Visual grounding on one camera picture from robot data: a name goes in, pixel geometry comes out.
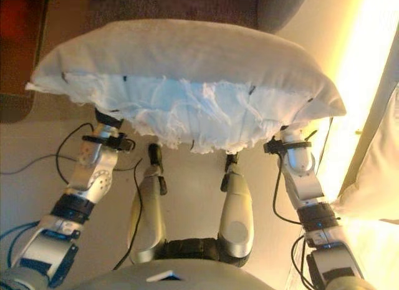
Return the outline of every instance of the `brown carpet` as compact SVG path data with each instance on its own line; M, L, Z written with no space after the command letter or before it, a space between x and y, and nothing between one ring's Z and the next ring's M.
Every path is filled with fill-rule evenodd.
M91 0L87 30L129 19L187 19L257 28L257 0Z
M47 1L1 0L1 123L18 122L31 111L34 92L24 86L39 57Z

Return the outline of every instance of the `black cable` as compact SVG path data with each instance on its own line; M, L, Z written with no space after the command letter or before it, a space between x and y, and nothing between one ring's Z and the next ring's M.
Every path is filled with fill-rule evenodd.
M135 227L135 231L133 232L133 236L132 236L132 240L130 241L129 247L127 249L127 252L123 255L123 257L120 259L120 261L115 265L115 267L112 270L117 270L122 264L123 262L125 262L125 260L127 259L127 257L129 256L130 252L132 251L133 248L133 243L135 241L136 238L136 234L137 234L137 230L138 230L138 224L140 223L140 219L142 217L142 212L143 212L143 198L142 198L142 194L140 192L140 188L138 187L138 183L137 183L137 178L136 178L136 171L137 171L137 166L140 164L140 162L143 159L141 158L135 165L134 167L134 172L133 172L133 177L135 180L135 185L136 185L136 189L137 189L137 193L138 193L138 198L140 201L140 211L138 213L138 218L137 218L137 222L136 222L136 227Z
M300 275L300 280L302 281L302 283L304 284L304 286L305 286L307 289L309 289L309 290L314 290L315 288L313 287L312 283L309 282L309 280L308 280L307 278L305 278L304 275L303 275L303 273L302 273L302 272L303 272L303 262L301 263L301 268L302 268L302 271L301 271L301 269L299 269L298 266L296 265L295 259L294 259L294 251L295 251L295 248L296 248L296 246L298 245L298 242L299 242L302 238L304 238L304 235L298 237L298 239L296 239L296 240L294 241L294 244L293 244L292 247L291 247L291 261L292 261L292 264L293 264L294 267L295 267L295 270L296 270L297 273Z
M73 134L77 131L79 131L82 127L84 126L90 126L90 128L92 129L92 132L94 131L94 127L91 123L83 123L82 125L80 125L79 127L77 127L74 131L70 132L68 134L68 136L66 136L66 138L62 141L62 143L60 144L60 146L57 149L57 152L55 153L55 167L57 168L57 172L59 174L59 176L61 177L61 179L66 183L69 184L68 180L64 177L64 175L61 173L60 170L60 165L59 165L59 154L61 151L62 146L65 144L65 142L67 142L67 140L73 136Z
M56 154L48 154L48 155L44 155L44 156L38 157L36 159L33 159L27 165L24 165L23 167L21 167L18 170L15 170L13 172L0 172L0 175L16 175L17 173L23 172L24 170L26 170L27 168L29 168L31 165L35 164L36 162L39 162L41 160L44 160L44 159L47 159L47 158L50 158L50 157L56 157L56 156L57 156ZM64 156L64 155L58 155L58 157L66 159L66 160L70 160L70 161L76 161L72 157L68 157L68 156Z
M15 236L15 238L12 240L10 247L8 249L8 254L7 254L7 265L8 268L11 268L11 258L12 258L12 251L14 249L15 244L17 243L19 237L21 237L27 230L30 230L31 228L34 228L35 226L37 226L39 224L39 221L35 221L33 223L31 223L30 226L24 228L22 231L20 231L17 236Z
M56 154L48 154L48 155L44 155L44 156L38 157L38 158L32 160L31 162L29 162L27 165L24 165L23 167L21 167L18 170L14 170L13 172L0 172L0 175L16 175L17 173L23 172L24 170L26 170L27 168L29 168L30 166L32 166L36 162L39 162L39 161L44 160L46 158L55 157L55 156L56 156ZM65 155L58 155L58 158L76 162L76 159L74 159L72 157L69 157L69 156L65 156ZM134 167L115 168L114 169L115 172L128 172L130 170L134 170Z
M293 221L293 220L288 220L285 217L282 217L276 210L276 201L277 201L277 192L279 190L279 184L280 184L280 179L281 179L281 171L282 171L282 163L283 163L283 157L281 154L278 154L280 158L280 164L279 164L279 173L277 174L277 181L276 181L276 186L274 188L274 196L273 196L273 213L280 218L281 220L284 220L288 223L293 223L295 225L300 225L300 222L298 221Z
M327 144L327 139L329 138L329 135L330 135L330 130L331 130L333 119L334 119L333 117L330 118L330 125L329 125L329 129L327 131L327 135L325 136L325 140L324 140L322 151L320 152L319 164L317 165L317 170L316 170L316 173L315 173L316 175L319 172L320 163L322 162L322 159L323 159L323 156L324 156L324 150L325 150L325 146Z
M302 281L302 284L310 290L315 290L315 287L313 286L312 283L309 282L308 279L305 278L304 276L304 264L305 264L305 249L306 249L306 240L304 238L304 244L302 245L302 256L300 258L300 280Z

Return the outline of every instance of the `light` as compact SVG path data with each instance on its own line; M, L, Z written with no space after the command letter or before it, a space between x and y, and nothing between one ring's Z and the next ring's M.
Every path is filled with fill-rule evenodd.
M334 118L318 177L326 196L337 197L378 89L399 22L399 0L362 0L333 77L347 109Z

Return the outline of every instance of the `pillow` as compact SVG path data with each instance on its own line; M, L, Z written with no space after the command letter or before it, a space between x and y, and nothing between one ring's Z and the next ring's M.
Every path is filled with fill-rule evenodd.
M175 148L235 153L282 125L343 115L334 84L303 48L244 27L182 20L114 22L67 41L29 90L67 94Z
M395 87L356 181L332 203L340 215L399 220L399 84Z

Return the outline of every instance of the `white pillow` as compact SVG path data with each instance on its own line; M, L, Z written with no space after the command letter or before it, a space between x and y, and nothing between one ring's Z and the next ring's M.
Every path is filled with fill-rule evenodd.
M193 152L230 153L281 125L343 115L334 84L303 48L244 27L114 22L56 47L27 89L67 94Z
M399 220L399 84L365 154L356 182L332 206L341 215Z

